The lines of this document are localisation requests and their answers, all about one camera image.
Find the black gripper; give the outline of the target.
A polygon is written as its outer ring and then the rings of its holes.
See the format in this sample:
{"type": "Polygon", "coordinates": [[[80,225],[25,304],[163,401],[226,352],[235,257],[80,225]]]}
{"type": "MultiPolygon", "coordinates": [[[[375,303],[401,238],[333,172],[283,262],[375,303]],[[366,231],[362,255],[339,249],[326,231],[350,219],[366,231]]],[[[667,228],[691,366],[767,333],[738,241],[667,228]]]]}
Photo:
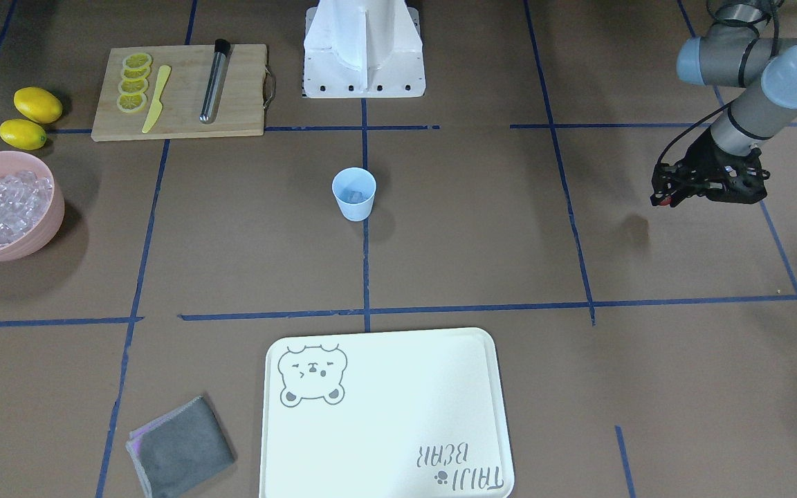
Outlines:
{"type": "Polygon", "coordinates": [[[722,203],[758,203],[767,195],[764,183],[769,179],[769,171],[762,168],[761,154],[757,146],[743,156],[728,154],[719,148],[712,133],[705,131],[682,160],[654,166],[651,205],[662,196],[672,198],[670,207],[691,196],[722,203]]]}

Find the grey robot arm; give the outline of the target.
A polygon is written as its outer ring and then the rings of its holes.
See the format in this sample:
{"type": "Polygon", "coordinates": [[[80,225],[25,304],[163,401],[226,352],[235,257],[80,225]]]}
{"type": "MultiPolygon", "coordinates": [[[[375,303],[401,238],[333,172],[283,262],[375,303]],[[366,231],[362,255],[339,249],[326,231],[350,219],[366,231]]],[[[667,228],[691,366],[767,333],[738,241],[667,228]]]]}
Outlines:
{"type": "Polygon", "coordinates": [[[655,207],[677,207],[692,196],[752,205],[767,195],[762,146],[797,118],[797,38],[779,35],[778,10],[778,1],[722,1],[709,9],[704,37],[680,48],[681,81],[741,92],[702,119],[705,132],[680,160],[658,158],[655,207]]]}

